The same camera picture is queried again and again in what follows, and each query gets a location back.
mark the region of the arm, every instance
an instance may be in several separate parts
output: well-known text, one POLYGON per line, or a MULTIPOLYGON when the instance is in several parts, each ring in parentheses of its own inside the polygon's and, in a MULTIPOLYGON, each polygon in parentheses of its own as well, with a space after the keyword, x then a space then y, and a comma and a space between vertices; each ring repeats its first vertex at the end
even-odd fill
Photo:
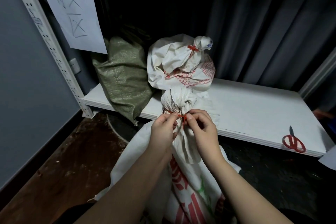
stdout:
POLYGON ((216 125, 206 111, 192 109, 187 114, 197 148, 242 224, 292 223, 278 211, 224 159, 219 148, 216 125))
POLYGON ((75 223, 138 223, 163 169, 171 159, 176 113, 163 114, 152 125, 148 148, 125 175, 75 223))

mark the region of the red scissors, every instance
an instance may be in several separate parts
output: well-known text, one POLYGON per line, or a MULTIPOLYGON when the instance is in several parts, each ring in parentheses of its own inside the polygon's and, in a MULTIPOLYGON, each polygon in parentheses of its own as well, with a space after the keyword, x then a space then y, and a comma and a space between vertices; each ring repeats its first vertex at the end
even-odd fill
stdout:
POLYGON ((292 129, 292 126, 289 126, 289 135, 284 136, 282 138, 282 143, 289 149, 295 150, 299 153, 304 153, 306 152, 306 147, 305 145, 298 139, 296 136, 294 136, 294 131, 292 129), (289 145, 286 143, 286 138, 288 137, 289 140, 289 145), (301 148, 297 147, 297 142, 300 143, 301 148))

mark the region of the finger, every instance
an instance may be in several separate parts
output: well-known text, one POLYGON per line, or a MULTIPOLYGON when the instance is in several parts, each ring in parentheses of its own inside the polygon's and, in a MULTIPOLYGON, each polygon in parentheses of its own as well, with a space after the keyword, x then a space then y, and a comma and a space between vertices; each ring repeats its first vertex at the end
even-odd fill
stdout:
POLYGON ((194 132, 194 134, 201 130, 201 128, 197 124, 197 120, 190 113, 187 113, 187 123, 188 123, 189 127, 192 129, 192 131, 194 132))
POLYGON ((200 121, 203 124, 204 128, 213 124, 212 120, 209 119, 208 116, 206 116, 202 112, 194 113, 192 116, 195 118, 196 121, 200 121))
POLYGON ((163 124, 169 118, 169 116, 170 116, 169 113, 162 114, 159 117, 157 117, 157 119, 154 121, 153 124, 163 124))
POLYGON ((166 120, 165 124, 167 124, 167 126, 169 126, 170 128, 173 127, 175 121, 177 120, 178 115, 176 112, 173 112, 169 115, 168 119, 166 120))
POLYGON ((194 113, 202 113, 202 114, 204 114, 205 116, 207 116, 210 120, 212 120, 211 117, 210 117, 210 115, 208 114, 208 112, 207 112, 206 110, 201 110, 201 109, 191 109, 188 113, 191 113, 191 114, 194 114, 194 113))

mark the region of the green sack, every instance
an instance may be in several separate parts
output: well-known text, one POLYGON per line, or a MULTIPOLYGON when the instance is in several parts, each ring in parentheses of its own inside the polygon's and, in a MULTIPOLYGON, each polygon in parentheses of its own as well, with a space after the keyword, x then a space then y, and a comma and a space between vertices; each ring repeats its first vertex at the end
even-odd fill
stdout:
POLYGON ((137 125, 135 118, 155 91, 148 82, 147 55, 140 44, 118 36, 104 41, 107 55, 91 55, 99 81, 112 107, 137 125))

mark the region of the hand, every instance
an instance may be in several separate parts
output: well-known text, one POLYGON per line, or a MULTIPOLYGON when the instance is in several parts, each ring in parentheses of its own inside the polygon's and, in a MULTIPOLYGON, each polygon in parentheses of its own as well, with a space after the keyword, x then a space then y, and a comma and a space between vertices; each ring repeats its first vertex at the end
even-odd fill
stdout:
POLYGON ((171 144, 177 136, 173 130, 177 126, 177 113, 162 114, 153 123, 150 132, 148 150, 152 151, 160 160, 169 162, 172 157, 171 144))
POLYGON ((199 154, 206 165, 212 165, 223 158, 218 143, 216 125, 210 115, 199 109, 187 113, 187 123, 192 129, 199 154))

